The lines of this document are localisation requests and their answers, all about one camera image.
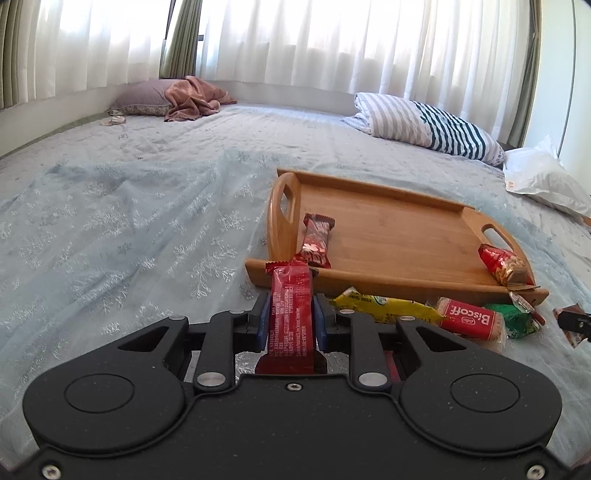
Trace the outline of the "small object near pillow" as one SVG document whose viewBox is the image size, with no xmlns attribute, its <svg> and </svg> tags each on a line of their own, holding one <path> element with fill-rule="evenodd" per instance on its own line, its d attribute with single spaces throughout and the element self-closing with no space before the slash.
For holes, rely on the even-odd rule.
<svg viewBox="0 0 591 480">
<path fill-rule="evenodd" d="M 104 120 L 101 121 L 101 124 L 103 126 L 116 126 L 116 125 L 122 125 L 125 122 L 126 122 L 126 118 L 124 116 L 116 115 L 116 116 L 110 116 L 108 118 L 105 118 Z"/>
</svg>

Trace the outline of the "green snack packet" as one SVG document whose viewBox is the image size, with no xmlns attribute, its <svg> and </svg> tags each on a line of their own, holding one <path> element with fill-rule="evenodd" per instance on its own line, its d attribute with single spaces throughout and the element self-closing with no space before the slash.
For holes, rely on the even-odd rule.
<svg viewBox="0 0 591 480">
<path fill-rule="evenodd" d="M 486 309 L 500 313 L 510 339 L 522 339 L 540 330 L 540 326 L 529 313 L 524 313 L 513 304 L 485 304 Z"/>
</svg>

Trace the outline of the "red Biscoff biscuit pack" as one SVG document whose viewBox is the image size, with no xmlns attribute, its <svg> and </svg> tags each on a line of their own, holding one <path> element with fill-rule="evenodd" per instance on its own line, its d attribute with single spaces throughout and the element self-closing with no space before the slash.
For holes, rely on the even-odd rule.
<svg viewBox="0 0 591 480">
<path fill-rule="evenodd" d="M 446 331 L 481 341 L 504 338 L 505 322 L 501 313 L 448 297 L 440 297 L 435 310 L 443 317 L 439 325 Z"/>
</svg>

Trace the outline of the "wooden bamboo serving tray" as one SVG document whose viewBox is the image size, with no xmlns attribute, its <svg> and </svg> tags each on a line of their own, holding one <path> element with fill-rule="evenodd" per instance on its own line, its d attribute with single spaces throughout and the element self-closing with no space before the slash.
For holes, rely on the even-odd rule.
<svg viewBox="0 0 591 480">
<path fill-rule="evenodd" d="M 506 303 L 509 290 L 481 261 L 492 229 L 518 257 L 524 251 L 499 223 L 471 206 L 387 186 L 304 171 L 277 172 L 266 220 L 269 261 L 290 260 L 304 241 L 304 215 L 335 219 L 329 268 L 315 291 L 362 293 L 421 303 L 450 297 L 473 305 Z"/>
</svg>

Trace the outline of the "light blue snowflake cloth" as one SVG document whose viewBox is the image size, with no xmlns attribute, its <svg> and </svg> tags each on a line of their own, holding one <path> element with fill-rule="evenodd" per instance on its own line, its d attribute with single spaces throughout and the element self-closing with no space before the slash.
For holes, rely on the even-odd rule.
<svg viewBox="0 0 591 480">
<path fill-rule="evenodd" d="M 590 303 L 590 235 L 509 195 L 500 171 L 416 148 L 353 161 L 228 150 L 207 160 L 61 162 L 1 201 L 1 460 L 36 446 L 21 399 L 45 370 L 171 313 L 247 307 L 243 261 L 266 251 L 277 168 L 414 190 L 475 206 L 513 234 L 550 292 Z"/>
</svg>

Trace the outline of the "red-brown wafer bar wrapper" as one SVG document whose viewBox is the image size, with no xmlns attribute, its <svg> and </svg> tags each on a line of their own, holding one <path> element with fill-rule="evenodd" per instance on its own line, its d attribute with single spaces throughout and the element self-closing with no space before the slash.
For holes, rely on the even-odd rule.
<svg viewBox="0 0 591 480">
<path fill-rule="evenodd" d="M 295 258 L 308 265 L 331 268 L 328 257 L 329 233 L 335 227 L 335 219 L 322 214 L 304 215 L 304 240 Z"/>
</svg>

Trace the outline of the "red gold peanut packet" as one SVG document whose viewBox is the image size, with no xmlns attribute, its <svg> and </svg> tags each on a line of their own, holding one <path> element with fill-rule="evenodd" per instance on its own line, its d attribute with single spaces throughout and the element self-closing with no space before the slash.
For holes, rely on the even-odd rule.
<svg viewBox="0 0 591 480">
<path fill-rule="evenodd" d="M 488 272 L 502 286 L 535 284 L 525 262 L 514 252 L 489 244 L 481 244 L 478 254 Z"/>
</svg>

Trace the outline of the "green drape curtain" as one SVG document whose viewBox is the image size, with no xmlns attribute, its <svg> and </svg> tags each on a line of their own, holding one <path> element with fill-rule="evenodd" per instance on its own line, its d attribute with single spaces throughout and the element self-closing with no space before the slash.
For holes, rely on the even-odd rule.
<svg viewBox="0 0 591 480">
<path fill-rule="evenodd" d="M 201 0 L 169 3 L 160 59 L 160 78 L 184 78 L 197 70 L 201 8 Z"/>
</svg>

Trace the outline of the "white pillow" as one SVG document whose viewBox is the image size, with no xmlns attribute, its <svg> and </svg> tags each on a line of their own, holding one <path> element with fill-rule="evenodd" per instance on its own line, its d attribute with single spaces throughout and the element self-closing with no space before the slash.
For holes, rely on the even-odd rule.
<svg viewBox="0 0 591 480">
<path fill-rule="evenodd" d="M 575 217 L 590 218 L 590 195 L 562 166 L 550 135 L 506 152 L 505 189 Z"/>
</svg>

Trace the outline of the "red chocolate bar wrapper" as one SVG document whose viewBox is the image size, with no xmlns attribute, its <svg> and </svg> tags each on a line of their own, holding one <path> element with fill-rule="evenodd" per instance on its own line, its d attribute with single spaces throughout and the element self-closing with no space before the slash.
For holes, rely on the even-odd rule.
<svg viewBox="0 0 591 480">
<path fill-rule="evenodd" d="M 269 339 L 256 374 L 314 374 L 311 269 L 300 260 L 267 262 L 266 273 L 271 277 Z"/>
</svg>

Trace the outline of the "striped grey navy pillow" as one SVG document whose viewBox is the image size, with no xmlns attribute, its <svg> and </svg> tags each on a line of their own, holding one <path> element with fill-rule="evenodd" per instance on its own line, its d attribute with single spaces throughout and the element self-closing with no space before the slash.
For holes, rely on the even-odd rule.
<svg viewBox="0 0 591 480">
<path fill-rule="evenodd" d="M 505 151 L 486 131 L 445 110 L 405 98 L 369 92 L 353 98 L 349 126 L 376 138 L 501 166 Z"/>
</svg>

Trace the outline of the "brown almond chocolate bar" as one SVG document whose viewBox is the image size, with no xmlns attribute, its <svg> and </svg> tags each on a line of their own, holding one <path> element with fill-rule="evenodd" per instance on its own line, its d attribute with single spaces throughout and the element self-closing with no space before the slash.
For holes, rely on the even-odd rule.
<svg viewBox="0 0 591 480">
<path fill-rule="evenodd" d="M 590 314 L 579 304 L 553 310 L 559 328 L 573 348 L 590 340 Z"/>
</svg>

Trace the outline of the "yellow white snack packet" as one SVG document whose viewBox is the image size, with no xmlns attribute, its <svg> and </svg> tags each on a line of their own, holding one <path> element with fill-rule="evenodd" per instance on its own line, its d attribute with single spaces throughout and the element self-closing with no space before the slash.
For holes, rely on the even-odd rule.
<svg viewBox="0 0 591 480">
<path fill-rule="evenodd" d="M 423 320 L 439 325 L 444 316 L 435 308 L 406 299 L 362 294 L 353 287 L 332 299 L 336 310 L 353 310 L 368 314 L 378 323 L 396 324 L 399 320 Z"/>
</svg>

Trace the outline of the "pink crumpled blanket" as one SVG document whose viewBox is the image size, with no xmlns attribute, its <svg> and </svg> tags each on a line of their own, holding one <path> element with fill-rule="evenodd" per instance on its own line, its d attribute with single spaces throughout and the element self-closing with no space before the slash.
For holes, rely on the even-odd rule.
<svg viewBox="0 0 591 480">
<path fill-rule="evenodd" d="M 228 91 L 194 76 L 174 81 L 164 96 L 170 103 L 164 116 L 166 122 L 197 120 L 236 103 Z"/>
</svg>

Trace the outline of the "purple pillow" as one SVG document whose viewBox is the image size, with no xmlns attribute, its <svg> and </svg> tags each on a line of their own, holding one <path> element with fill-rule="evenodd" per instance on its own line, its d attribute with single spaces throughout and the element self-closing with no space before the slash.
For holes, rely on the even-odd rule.
<svg viewBox="0 0 591 480">
<path fill-rule="evenodd" d="M 165 116 L 171 108 L 165 92 L 175 82 L 175 79 L 157 79 L 132 84 L 113 101 L 109 111 L 123 116 Z"/>
</svg>

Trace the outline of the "white sheer curtain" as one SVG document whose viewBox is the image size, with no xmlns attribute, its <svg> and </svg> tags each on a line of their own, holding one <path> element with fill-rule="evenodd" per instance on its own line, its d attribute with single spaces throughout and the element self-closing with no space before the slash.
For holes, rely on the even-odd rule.
<svg viewBox="0 0 591 480">
<path fill-rule="evenodd" d="M 27 1 L 21 102 L 159 74 L 165 1 Z M 202 1 L 195 75 L 378 92 L 435 105 L 498 138 L 523 82 L 526 1 Z"/>
</svg>

